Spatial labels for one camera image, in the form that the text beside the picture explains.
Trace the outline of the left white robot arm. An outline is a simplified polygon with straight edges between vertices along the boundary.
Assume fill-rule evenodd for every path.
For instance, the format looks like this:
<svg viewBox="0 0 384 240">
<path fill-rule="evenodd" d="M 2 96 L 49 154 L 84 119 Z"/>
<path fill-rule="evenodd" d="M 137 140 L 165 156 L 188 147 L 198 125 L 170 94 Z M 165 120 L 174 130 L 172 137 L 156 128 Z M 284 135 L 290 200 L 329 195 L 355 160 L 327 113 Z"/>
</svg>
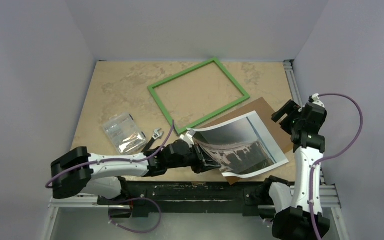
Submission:
<svg viewBox="0 0 384 240">
<path fill-rule="evenodd" d="M 126 203 L 129 191 L 123 177 L 149 178 L 167 173 L 169 169 L 190 168 L 195 174 L 220 169 L 197 144 L 176 140 L 166 146 L 134 155 L 99 155 L 80 146 L 54 160 L 51 179 L 45 187 L 52 190 L 54 199 L 67 199 L 78 194 L 90 194 Z"/>
</svg>

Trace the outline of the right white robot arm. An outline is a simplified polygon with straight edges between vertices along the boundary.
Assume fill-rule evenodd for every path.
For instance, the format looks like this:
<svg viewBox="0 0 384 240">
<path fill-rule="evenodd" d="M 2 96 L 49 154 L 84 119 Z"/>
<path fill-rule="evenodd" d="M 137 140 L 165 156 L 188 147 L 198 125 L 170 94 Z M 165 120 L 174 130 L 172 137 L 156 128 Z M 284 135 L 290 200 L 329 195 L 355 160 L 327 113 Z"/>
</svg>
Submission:
<svg viewBox="0 0 384 240">
<path fill-rule="evenodd" d="M 274 204 L 272 235 L 278 240 L 321 240 L 331 228 L 320 200 L 319 161 L 324 157 L 326 139 L 319 131 L 326 118 L 327 110 L 316 100 L 303 107 L 289 100 L 271 116 L 290 135 L 296 164 L 294 188 L 271 176 L 260 191 L 264 202 Z"/>
</svg>

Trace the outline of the landscape photo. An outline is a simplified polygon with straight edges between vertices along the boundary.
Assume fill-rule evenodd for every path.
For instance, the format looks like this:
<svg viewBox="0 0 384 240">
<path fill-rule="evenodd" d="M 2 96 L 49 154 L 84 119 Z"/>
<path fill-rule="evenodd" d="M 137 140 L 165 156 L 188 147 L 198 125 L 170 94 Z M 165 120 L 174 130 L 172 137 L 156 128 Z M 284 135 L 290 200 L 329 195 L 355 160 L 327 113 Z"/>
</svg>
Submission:
<svg viewBox="0 0 384 240">
<path fill-rule="evenodd" d="M 188 131 L 225 178 L 252 178 L 289 162 L 256 111 Z"/>
</svg>

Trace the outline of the green picture frame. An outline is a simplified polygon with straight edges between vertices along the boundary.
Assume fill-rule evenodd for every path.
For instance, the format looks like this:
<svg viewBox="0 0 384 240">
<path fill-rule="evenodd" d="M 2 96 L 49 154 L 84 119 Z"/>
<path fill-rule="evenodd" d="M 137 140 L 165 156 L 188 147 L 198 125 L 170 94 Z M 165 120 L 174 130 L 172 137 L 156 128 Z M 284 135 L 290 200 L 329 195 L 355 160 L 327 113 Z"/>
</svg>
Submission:
<svg viewBox="0 0 384 240">
<path fill-rule="evenodd" d="M 152 83 L 148 91 L 179 134 L 250 99 L 216 57 Z"/>
</svg>

